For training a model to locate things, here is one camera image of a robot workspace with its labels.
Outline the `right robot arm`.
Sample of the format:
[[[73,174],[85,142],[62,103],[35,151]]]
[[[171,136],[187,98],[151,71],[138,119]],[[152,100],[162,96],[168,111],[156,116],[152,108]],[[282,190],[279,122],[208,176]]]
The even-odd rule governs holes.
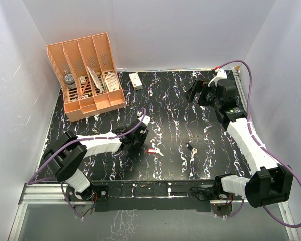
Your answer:
[[[293,175],[258,145],[248,130],[247,113],[237,102],[237,86],[231,79],[220,79],[210,85],[202,80],[194,81],[184,94],[192,102],[200,94],[198,105],[212,107],[225,131],[235,140],[252,173],[250,179],[235,174],[217,176],[214,195],[219,199],[231,193],[246,199],[254,207],[262,207],[289,199]]]

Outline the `red key tag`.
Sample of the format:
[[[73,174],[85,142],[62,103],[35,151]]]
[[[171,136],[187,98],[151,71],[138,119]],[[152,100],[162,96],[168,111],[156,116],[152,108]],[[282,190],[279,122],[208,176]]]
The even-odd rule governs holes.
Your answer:
[[[156,151],[156,149],[149,148],[149,149],[147,149],[147,152],[148,153],[156,153],[157,151]]]

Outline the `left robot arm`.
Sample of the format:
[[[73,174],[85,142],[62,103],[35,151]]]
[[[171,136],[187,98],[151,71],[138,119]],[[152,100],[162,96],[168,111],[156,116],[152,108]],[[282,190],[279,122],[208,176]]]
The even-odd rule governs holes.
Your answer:
[[[130,127],[117,128],[107,133],[91,136],[92,140],[87,140],[88,136],[77,136],[73,132],[65,132],[57,141],[48,146],[42,160],[47,161],[66,143],[83,138],[84,140],[64,148],[47,164],[47,167],[58,182],[65,182],[74,189],[78,199],[89,200],[93,196],[94,185],[79,170],[81,162],[89,156],[108,152],[116,153],[122,150],[130,151],[143,146],[149,133],[148,128],[142,124],[127,135],[118,137],[129,129]]]

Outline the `silver key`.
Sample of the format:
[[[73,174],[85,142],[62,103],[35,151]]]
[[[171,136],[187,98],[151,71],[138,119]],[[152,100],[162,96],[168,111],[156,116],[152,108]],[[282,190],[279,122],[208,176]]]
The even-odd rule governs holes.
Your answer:
[[[159,155],[163,156],[162,152],[159,149],[156,149],[156,153],[158,153]]]

